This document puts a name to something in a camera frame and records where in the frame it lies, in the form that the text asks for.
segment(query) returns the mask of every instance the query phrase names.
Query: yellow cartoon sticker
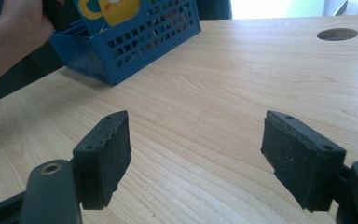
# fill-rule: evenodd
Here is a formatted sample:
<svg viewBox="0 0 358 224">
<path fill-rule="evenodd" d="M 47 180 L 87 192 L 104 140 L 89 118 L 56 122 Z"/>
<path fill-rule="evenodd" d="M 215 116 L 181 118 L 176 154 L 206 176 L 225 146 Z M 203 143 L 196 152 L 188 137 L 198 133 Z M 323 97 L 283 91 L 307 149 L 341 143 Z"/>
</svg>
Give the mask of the yellow cartoon sticker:
<svg viewBox="0 0 358 224">
<path fill-rule="evenodd" d="M 139 10 L 141 0 L 77 0 L 77 8 L 93 35 L 126 21 Z"/>
</svg>

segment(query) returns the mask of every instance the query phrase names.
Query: round cable hole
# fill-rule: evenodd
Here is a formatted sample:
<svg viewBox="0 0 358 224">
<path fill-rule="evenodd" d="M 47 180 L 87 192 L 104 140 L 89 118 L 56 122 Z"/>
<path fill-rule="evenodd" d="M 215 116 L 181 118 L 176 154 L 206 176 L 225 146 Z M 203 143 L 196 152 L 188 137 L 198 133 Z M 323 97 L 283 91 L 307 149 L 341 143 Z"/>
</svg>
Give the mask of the round cable hole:
<svg viewBox="0 0 358 224">
<path fill-rule="evenodd" d="M 42 175 L 52 175 L 54 173 L 57 173 L 61 170 L 62 166 L 59 163 L 52 163 L 49 165 L 46 165 L 43 167 L 43 169 L 40 171 Z"/>
<path fill-rule="evenodd" d="M 326 41 L 342 41 L 358 36 L 358 32 L 348 28 L 335 28 L 321 31 L 318 38 Z"/>
</svg>

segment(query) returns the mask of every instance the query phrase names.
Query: wooden table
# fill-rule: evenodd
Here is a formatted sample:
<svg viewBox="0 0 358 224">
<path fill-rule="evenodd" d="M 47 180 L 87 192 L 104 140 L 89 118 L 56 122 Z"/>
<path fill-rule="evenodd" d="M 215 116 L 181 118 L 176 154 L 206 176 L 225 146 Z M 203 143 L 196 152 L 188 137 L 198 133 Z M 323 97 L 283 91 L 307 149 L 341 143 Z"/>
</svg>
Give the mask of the wooden table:
<svg viewBox="0 0 358 224">
<path fill-rule="evenodd" d="M 303 211 L 260 153 L 268 109 L 358 161 L 358 16 L 203 21 L 202 32 L 118 86 L 61 69 L 0 100 L 0 201 L 37 165 L 72 158 L 105 115 L 128 110 L 132 161 L 85 223 L 335 223 Z"/>
</svg>

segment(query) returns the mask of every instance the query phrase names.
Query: basket grid holes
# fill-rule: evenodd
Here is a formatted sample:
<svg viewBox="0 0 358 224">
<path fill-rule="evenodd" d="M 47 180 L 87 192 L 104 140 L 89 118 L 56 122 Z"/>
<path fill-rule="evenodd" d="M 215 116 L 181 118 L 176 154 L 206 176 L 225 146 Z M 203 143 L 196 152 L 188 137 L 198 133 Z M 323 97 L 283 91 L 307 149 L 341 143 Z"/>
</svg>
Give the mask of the basket grid holes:
<svg viewBox="0 0 358 224">
<path fill-rule="evenodd" d="M 150 0 L 150 3 L 153 8 L 147 10 L 147 16 L 151 21 L 107 42 L 118 68 L 193 25 L 186 0 Z"/>
</svg>

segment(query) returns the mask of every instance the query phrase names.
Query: table hole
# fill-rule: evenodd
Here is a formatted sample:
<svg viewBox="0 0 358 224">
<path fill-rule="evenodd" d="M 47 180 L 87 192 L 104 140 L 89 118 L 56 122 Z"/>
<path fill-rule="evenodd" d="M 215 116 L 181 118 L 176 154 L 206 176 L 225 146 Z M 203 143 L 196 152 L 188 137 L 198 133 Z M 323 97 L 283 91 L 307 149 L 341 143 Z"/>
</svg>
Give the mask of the table hole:
<svg viewBox="0 0 358 224">
<path fill-rule="evenodd" d="M 348 28 L 335 28 L 321 31 L 317 36 L 326 41 L 342 41 L 355 38 L 358 32 Z"/>
</svg>

